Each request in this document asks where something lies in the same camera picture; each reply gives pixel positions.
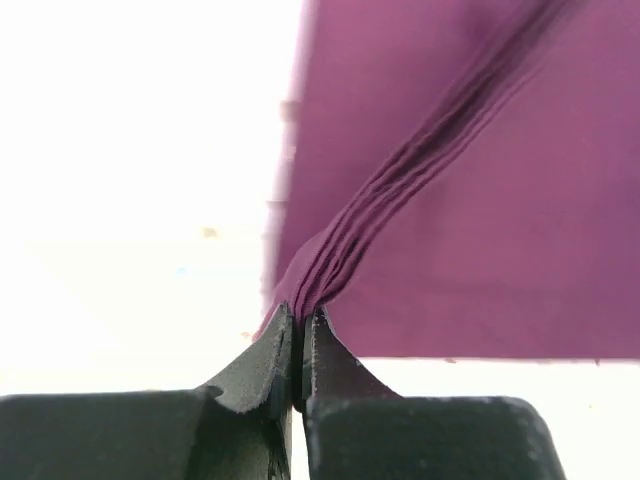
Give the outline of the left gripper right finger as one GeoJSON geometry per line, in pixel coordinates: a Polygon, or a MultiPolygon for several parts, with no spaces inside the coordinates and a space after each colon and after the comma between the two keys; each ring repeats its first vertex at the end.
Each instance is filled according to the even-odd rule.
{"type": "Polygon", "coordinates": [[[301,412],[309,474],[326,480],[563,480],[550,431],[513,397],[403,397],[336,337],[305,324],[301,412]]]}

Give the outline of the purple cloth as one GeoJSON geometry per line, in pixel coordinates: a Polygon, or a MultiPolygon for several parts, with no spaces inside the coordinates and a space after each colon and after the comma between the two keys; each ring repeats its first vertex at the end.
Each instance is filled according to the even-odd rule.
{"type": "Polygon", "coordinates": [[[269,292],[365,357],[637,359],[639,5],[319,1],[269,292]]]}

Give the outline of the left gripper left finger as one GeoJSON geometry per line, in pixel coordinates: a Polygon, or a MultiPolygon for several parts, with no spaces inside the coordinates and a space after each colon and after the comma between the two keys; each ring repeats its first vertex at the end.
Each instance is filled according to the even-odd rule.
{"type": "Polygon", "coordinates": [[[1,399],[4,479],[288,479],[293,320],[279,305],[229,365],[187,390],[1,399]]]}

